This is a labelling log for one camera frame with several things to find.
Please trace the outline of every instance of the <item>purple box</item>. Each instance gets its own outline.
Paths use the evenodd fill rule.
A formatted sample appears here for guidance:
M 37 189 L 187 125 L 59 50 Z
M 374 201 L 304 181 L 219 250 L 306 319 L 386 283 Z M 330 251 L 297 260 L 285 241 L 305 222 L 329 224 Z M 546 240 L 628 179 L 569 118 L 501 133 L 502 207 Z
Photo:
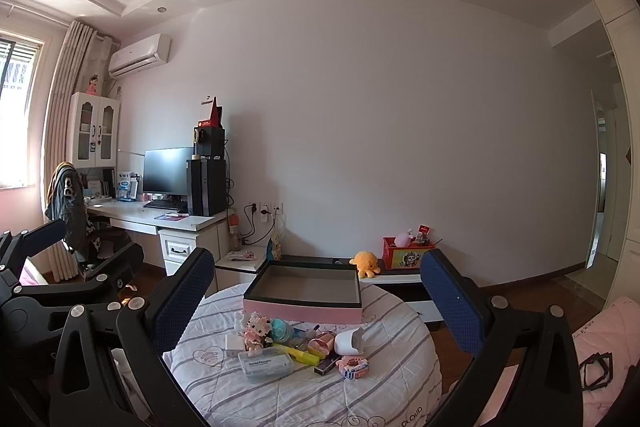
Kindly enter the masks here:
M 270 319 L 318 324 L 360 324 L 362 298 L 351 264 L 267 261 L 242 302 Z

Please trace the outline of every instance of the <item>power outlet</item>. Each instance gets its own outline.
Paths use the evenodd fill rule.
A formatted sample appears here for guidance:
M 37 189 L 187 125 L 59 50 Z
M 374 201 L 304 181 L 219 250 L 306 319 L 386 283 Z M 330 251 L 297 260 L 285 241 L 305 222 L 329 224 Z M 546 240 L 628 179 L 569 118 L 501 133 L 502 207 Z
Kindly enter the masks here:
M 269 203 L 260 204 L 260 221 L 266 223 L 270 214 Z

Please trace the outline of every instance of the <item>window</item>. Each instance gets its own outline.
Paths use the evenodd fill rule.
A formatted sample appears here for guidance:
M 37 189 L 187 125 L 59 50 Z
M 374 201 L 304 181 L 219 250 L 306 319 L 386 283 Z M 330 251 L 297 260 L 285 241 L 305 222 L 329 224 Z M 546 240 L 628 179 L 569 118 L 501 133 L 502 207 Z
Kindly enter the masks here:
M 40 47 L 0 34 L 0 188 L 28 182 L 28 107 Z

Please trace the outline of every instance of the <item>pink quilt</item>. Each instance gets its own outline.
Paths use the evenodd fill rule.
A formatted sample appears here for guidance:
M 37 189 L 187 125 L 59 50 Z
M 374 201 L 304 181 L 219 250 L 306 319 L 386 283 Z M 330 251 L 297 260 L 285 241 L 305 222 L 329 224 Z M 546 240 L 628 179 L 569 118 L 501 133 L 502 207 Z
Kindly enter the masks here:
M 578 363 L 593 353 L 613 354 L 611 383 L 602 389 L 582 393 L 582 424 L 584 427 L 594 427 L 620 394 L 629 367 L 640 360 L 640 305 L 627 297 L 621 297 L 575 331 L 573 336 Z M 502 372 L 476 425 L 487 423 L 498 413 L 517 369 L 518 366 L 513 365 Z M 590 365 L 587 382 L 595 380 L 601 374 L 599 367 Z

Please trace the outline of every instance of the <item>striped tablecloth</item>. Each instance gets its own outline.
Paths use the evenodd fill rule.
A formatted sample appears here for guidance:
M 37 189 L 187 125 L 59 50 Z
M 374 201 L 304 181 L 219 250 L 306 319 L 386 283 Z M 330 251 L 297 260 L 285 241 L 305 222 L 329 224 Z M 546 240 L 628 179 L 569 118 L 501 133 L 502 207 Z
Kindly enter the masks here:
M 237 358 L 225 358 L 225 334 L 234 329 L 248 285 L 204 299 L 180 342 L 164 361 L 189 399 L 213 426 L 412 427 L 424 425 L 441 394 L 440 364 L 431 335 L 407 304 L 362 284 L 365 378 L 344 380 L 337 369 L 321 377 L 294 363 L 292 375 L 249 382 Z M 312 323 L 295 324 L 311 328 Z M 322 324 L 342 331 L 353 325 Z

